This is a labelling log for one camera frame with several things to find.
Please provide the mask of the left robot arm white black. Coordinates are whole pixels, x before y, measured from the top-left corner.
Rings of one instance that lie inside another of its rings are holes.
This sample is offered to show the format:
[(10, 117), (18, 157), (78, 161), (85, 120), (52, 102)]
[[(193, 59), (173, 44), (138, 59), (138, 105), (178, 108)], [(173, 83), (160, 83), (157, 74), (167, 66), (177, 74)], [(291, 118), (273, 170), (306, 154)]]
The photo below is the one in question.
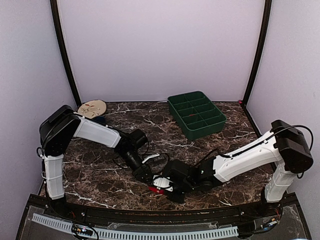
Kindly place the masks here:
[(37, 153), (42, 158), (42, 177), (46, 181), (47, 196), (53, 200), (50, 208), (60, 218), (67, 218), (71, 213), (70, 206), (62, 200), (65, 196), (63, 158), (73, 138), (114, 149), (138, 181), (149, 185), (153, 182), (154, 173), (138, 154), (139, 148), (148, 141), (140, 129), (125, 133), (81, 116), (70, 106), (63, 105), (40, 125), (39, 134), (41, 146)]

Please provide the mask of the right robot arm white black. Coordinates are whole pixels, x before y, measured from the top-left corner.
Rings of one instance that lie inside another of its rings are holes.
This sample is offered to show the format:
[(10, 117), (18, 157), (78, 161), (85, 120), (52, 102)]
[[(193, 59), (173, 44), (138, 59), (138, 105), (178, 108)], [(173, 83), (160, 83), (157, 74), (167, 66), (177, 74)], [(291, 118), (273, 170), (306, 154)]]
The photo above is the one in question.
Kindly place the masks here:
[(185, 194), (193, 191), (207, 192), (222, 186), (234, 177), (260, 166), (276, 163), (271, 180), (262, 191), (262, 201), (255, 205), (255, 213), (266, 217), (281, 201), (295, 177), (302, 175), (314, 163), (312, 143), (307, 143), (302, 125), (289, 125), (275, 120), (271, 130), (255, 141), (232, 152), (211, 157), (207, 154), (196, 165), (180, 160), (169, 161), (160, 175), (155, 175), (152, 185), (167, 191), (168, 198), (183, 203)]

